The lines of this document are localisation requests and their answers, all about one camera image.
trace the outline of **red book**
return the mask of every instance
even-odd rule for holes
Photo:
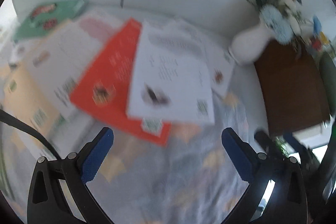
[[[126,116],[127,96],[141,23],[130,19],[89,65],[70,95],[78,108],[102,122],[158,145],[166,145],[170,123],[132,120]]]

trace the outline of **sticker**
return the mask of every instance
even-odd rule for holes
[[[170,103],[169,97],[161,89],[152,89],[146,84],[141,96],[142,100],[152,107],[168,106]]]
[[[220,84],[223,82],[224,77],[223,77],[223,73],[220,70],[215,70],[215,83],[216,84]]]
[[[48,19],[43,23],[43,29],[48,31],[58,24],[57,18]]]
[[[9,92],[12,93],[16,90],[17,84],[15,82],[15,80],[13,80],[10,84],[9,84]]]
[[[208,102],[206,100],[197,100],[198,113],[208,117]]]
[[[45,6],[39,6],[31,13],[30,19],[33,20],[35,17],[37,17],[40,14],[51,13],[56,9],[56,7],[57,7],[56,3],[52,3],[50,5],[45,5]]]
[[[96,105],[106,105],[114,98],[116,89],[112,85],[105,87],[102,83],[98,83],[93,87],[93,100]]]
[[[153,134],[155,136],[160,136],[162,130],[162,120],[154,118],[144,118],[142,119],[141,128],[147,133]]]
[[[54,132],[56,131],[61,125],[63,125],[66,122],[66,120],[64,119],[64,117],[62,115],[60,115],[58,117],[58,119],[54,122],[54,124],[52,125],[50,132]]]
[[[33,65],[35,68],[38,68],[43,62],[47,61],[50,57],[49,51],[42,51],[40,55],[33,59]]]
[[[47,115],[44,113],[44,111],[41,108],[39,108],[33,116],[33,120],[39,128],[41,128],[44,125],[46,118],[47,118]]]
[[[70,94],[76,86],[76,82],[72,77],[69,77],[66,82],[62,85],[63,91],[66,94]]]

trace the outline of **green plant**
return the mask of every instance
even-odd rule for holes
[[[286,156],[288,157],[289,156],[289,153],[287,152],[286,150],[286,142],[280,138],[280,137],[275,137],[273,139],[274,143],[276,144],[276,146],[281,150],[281,152]]]

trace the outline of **blue flower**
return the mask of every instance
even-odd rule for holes
[[[313,23],[314,23],[314,35],[319,35],[322,32],[322,25],[317,16],[313,16]]]
[[[272,5],[265,5],[260,15],[266,26],[274,30],[275,39],[280,44],[289,44],[293,37],[293,30],[289,22],[283,18],[280,11]]]

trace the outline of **green book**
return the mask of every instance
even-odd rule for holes
[[[44,37],[66,19],[79,15],[86,5],[85,0],[65,0],[44,3],[36,7],[23,21],[13,40]]]

